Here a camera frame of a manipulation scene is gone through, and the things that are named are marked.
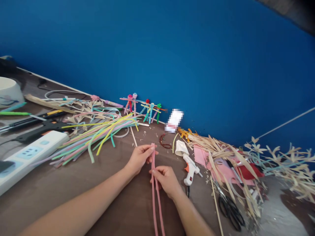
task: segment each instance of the power strip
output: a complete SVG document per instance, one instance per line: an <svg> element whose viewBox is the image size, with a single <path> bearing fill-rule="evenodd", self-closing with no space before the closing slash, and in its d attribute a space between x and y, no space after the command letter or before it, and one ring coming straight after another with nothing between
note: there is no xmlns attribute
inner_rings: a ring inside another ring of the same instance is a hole
<svg viewBox="0 0 315 236"><path fill-rule="evenodd" d="M35 168L30 164L47 158L67 141L69 141L67 133L50 131L5 159L4 161L14 162L14 165L0 173L0 196Z"/></svg>

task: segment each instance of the marker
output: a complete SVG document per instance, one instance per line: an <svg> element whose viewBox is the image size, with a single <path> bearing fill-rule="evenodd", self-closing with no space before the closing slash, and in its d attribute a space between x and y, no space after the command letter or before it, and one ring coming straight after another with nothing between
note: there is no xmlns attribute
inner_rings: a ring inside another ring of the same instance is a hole
<svg viewBox="0 0 315 236"><path fill-rule="evenodd" d="M232 165L232 163L229 160L226 160L227 164L229 165L229 167L232 169L232 171L234 172L234 174L236 175L237 179L239 180L240 184L242 187L244 187L244 183L241 180L241 178L239 177L238 173L236 172L234 166Z"/></svg>

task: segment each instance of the pink pom pom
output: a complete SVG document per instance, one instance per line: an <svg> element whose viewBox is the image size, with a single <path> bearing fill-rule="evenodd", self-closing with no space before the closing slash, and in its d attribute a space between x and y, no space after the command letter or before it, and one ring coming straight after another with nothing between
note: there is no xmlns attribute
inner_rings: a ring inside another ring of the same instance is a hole
<svg viewBox="0 0 315 236"><path fill-rule="evenodd" d="M91 99L92 99L92 101L98 101L98 100L100 100L100 99L99 99L99 96L96 96L96 95L91 95Z"/></svg>

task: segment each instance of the glue stick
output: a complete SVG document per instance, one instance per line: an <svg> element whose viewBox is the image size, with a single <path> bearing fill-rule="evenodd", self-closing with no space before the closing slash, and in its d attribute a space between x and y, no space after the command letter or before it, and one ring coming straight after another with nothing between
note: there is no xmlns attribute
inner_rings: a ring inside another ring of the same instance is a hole
<svg viewBox="0 0 315 236"><path fill-rule="evenodd" d="M120 105L120 104L118 104L118 103L114 103L114 102L111 102L111 101L108 101L108 100L105 100L105 104L110 105L110 106L113 106L113 107L124 108L123 105Z"/></svg>

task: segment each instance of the scissors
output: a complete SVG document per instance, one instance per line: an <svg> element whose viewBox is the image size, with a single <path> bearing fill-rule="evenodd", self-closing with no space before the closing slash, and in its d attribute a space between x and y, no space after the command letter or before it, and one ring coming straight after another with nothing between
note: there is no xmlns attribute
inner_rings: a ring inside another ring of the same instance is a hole
<svg viewBox="0 0 315 236"><path fill-rule="evenodd" d="M222 214L230 219L230 222L232 223L233 227L241 232L241 226L245 226L244 218L242 217L239 209L233 202L233 200L226 196L222 190L219 187L219 184L217 181L215 181L216 187L220 193L219 196L219 207Z"/></svg>

